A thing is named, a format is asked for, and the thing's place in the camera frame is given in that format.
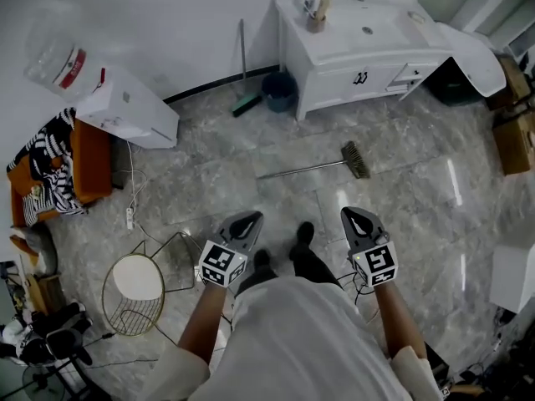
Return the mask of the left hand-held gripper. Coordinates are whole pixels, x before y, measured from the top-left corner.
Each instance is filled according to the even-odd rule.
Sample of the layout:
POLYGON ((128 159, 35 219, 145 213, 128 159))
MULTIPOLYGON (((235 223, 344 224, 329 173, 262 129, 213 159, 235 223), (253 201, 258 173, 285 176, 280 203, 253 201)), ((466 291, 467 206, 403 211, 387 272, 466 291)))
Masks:
POLYGON ((248 250, 255 245, 264 217, 260 211, 242 211, 226 218, 201 252, 200 277, 229 287, 246 270, 248 250))

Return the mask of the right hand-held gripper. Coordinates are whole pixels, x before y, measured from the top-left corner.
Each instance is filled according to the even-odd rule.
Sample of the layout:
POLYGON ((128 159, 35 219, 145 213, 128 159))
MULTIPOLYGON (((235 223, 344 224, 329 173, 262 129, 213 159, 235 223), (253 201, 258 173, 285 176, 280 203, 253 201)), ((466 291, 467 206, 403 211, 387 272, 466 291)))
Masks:
POLYGON ((349 261, 364 285, 377 287, 393 281, 398 272, 395 245, 379 217, 363 208, 345 206, 340 211, 340 218, 350 249, 349 261), (353 249, 354 239, 364 238, 375 240, 366 248, 353 249))

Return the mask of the long-handled floor brush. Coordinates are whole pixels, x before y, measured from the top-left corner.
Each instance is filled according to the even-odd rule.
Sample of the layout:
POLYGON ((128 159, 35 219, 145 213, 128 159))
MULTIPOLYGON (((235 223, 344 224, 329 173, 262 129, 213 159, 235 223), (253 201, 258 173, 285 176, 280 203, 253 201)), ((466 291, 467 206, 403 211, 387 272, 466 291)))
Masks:
POLYGON ((342 159, 334 162, 329 162, 321 165, 313 165, 305 168, 300 168, 296 170, 286 170, 274 174, 262 175, 259 177, 259 180, 268 180, 273 178, 278 178, 286 175, 295 175, 303 172, 308 172, 312 170, 320 170, 329 167, 334 167, 337 165, 346 166, 350 173, 356 179, 369 179, 370 172, 368 166, 365 164, 362 155, 360 154, 355 142, 347 142, 341 149, 342 159))

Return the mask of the person's right forearm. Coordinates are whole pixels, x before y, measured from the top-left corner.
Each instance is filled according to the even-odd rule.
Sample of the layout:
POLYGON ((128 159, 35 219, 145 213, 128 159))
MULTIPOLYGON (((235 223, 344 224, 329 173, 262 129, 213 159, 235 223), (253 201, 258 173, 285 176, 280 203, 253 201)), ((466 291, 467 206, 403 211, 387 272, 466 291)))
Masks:
POLYGON ((411 347, 416 357, 427 359, 424 338, 395 283, 378 285, 374 293, 389 355, 394 358, 403 348, 411 347))

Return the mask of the person's left forearm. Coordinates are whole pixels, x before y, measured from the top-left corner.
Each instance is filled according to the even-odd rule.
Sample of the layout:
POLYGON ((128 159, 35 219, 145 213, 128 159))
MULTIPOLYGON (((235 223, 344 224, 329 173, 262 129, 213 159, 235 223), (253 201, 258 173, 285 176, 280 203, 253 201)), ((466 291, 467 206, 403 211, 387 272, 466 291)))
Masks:
POLYGON ((208 282, 181 334, 177 347, 210 364, 227 289, 208 282))

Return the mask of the person's right black shoe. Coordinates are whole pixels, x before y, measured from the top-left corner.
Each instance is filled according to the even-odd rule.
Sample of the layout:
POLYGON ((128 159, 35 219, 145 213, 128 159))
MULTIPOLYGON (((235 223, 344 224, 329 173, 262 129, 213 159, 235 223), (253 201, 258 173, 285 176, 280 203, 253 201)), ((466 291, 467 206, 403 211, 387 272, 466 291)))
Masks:
POLYGON ((299 246, 309 247, 314 238, 314 225, 310 221, 305 221, 300 224, 297 233, 296 240, 299 246))

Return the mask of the person's black trousers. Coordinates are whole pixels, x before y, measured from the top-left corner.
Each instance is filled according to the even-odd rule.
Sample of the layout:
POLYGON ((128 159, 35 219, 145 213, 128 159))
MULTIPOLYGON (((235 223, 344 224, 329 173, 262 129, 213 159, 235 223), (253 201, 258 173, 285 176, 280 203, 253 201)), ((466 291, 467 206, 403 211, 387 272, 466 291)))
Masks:
MULTIPOLYGON (((314 283, 332 283, 340 287, 340 284, 327 265, 310 249, 310 247, 296 244, 289 253, 289 260, 293 264, 296 277, 302 277, 314 283)), ((258 284, 270 281, 278 275, 270 268, 255 272, 245 279, 239 286, 236 296, 244 293, 247 289, 258 284)))

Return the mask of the dark teal waste bin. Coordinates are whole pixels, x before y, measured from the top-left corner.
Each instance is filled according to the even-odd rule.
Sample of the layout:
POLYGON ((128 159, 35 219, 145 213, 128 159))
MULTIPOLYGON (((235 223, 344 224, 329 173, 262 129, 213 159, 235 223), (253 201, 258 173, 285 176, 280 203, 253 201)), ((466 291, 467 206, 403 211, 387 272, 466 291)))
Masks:
POLYGON ((273 72, 262 80, 262 94, 267 107, 280 114, 292 108, 298 97, 298 88, 288 72, 273 72))

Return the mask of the white table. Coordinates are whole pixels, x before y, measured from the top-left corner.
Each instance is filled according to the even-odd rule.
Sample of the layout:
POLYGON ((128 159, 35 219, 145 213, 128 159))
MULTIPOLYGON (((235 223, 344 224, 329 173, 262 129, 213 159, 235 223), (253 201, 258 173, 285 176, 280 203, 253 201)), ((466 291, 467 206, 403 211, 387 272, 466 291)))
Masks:
POLYGON ((535 297, 535 245, 498 245, 492 257, 489 299, 510 312, 519 313, 535 297))

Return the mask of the white water dispenser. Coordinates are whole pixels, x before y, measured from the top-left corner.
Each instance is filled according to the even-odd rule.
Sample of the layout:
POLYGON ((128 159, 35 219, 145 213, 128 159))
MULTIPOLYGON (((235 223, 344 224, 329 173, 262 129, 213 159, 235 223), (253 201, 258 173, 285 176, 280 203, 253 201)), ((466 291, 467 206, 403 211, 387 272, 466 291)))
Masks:
POLYGON ((177 144, 179 114, 119 66, 108 67, 104 83, 76 104, 76 118, 145 149, 177 144))

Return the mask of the dark green bin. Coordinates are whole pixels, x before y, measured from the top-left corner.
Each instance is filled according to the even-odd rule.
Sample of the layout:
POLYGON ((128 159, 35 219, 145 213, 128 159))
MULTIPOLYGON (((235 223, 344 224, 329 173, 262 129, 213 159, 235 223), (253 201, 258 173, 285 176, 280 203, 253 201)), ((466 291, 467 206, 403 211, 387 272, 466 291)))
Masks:
POLYGON ((423 84, 436 99, 450 107, 483 101, 483 96, 471 85, 453 57, 441 64, 423 84))

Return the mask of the white sink cabinet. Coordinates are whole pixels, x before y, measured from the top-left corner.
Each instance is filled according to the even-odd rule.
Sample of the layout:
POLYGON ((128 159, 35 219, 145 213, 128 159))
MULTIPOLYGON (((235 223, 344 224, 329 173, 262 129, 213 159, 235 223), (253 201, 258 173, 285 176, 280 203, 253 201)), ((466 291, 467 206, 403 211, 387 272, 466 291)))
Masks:
POLYGON ((274 4, 279 64, 298 87, 297 120, 364 99, 403 99, 451 56, 418 0, 331 0, 321 33, 307 31, 303 0, 274 4), (414 22, 409 11, 425 17, 425 24, 414 22))

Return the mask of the orange sofa chair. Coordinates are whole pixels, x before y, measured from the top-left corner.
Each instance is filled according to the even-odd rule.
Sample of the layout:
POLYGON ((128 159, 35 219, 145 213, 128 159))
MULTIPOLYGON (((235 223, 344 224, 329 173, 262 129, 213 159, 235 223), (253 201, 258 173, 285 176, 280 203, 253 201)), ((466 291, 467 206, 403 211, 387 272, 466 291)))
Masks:
MULTIPOLYGON (((101 129, 76 119, 70 134, 74 163, 74 193, 88 205, 112 193, 110 137, 101 129)), ((23 197, 39 182, 32 178, 28 153, 8 172, 11 184, 13 225, 25 227, 23 197)))

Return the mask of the brown cardboard boxes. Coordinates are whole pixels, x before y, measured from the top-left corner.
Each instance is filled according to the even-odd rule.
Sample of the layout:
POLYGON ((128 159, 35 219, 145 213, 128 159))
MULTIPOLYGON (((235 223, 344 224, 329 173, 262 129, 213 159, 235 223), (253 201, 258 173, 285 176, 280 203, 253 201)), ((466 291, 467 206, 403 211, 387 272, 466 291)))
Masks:
POLYGON ((492 133, 504 175, 535 170, 535 112, 510 119, 492 133))

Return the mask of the black white striped blanket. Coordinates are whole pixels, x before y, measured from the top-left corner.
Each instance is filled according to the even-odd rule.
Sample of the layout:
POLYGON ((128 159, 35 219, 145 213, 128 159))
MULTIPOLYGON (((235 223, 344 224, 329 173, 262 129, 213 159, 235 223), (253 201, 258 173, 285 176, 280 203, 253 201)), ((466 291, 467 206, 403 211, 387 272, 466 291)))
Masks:
POLYGON ((8 164, 13 192, 22 200, 22 226, 33 226, 48 211, 84 213, 74 193, 74 133, 76 111, 70 107, 54 116, 8 164))

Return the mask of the white oval board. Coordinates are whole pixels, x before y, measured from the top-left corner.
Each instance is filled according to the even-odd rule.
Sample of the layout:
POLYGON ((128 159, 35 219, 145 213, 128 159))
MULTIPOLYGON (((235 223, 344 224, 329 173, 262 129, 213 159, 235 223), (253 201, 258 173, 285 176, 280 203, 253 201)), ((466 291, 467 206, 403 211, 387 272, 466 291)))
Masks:
POLYGON ((506 77, 495 54, 479 39, 445 23, 436 26, 451 46, 451 56, 471 86, 484 98, 507 85, 506 77))

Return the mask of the grey cushion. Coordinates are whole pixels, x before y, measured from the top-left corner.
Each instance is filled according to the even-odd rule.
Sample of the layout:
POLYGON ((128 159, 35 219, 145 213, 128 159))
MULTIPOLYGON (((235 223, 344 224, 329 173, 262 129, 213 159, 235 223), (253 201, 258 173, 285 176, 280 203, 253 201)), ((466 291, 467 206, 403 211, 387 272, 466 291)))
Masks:
POLYGON ((22 229, 28 246, 37 253, 34 270, 43 277, 52 276, 58 270, 58 255, 49 228, 44 223, 36 223, 22 229))

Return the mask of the orange cushion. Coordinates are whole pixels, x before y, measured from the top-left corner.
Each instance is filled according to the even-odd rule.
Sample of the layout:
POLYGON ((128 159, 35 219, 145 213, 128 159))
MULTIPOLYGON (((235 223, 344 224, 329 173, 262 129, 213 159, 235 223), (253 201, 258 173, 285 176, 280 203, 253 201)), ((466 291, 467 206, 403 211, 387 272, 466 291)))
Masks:
POLYGON ((11 235, 9 239, 21 252, 27 254, 31 259, 38 260, 38 253, 34 251, 23 238, 11 235))

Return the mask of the clear water bottle red label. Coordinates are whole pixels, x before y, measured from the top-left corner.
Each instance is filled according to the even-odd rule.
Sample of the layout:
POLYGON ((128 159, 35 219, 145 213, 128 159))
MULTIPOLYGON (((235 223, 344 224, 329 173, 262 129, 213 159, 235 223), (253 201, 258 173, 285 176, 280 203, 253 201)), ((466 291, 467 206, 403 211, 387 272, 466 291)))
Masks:
POLYGON ((59 15, 42 10, 25 43, 24 76, 67 102, 93 94, 105 81, 105 66, 61 25, 59 15))

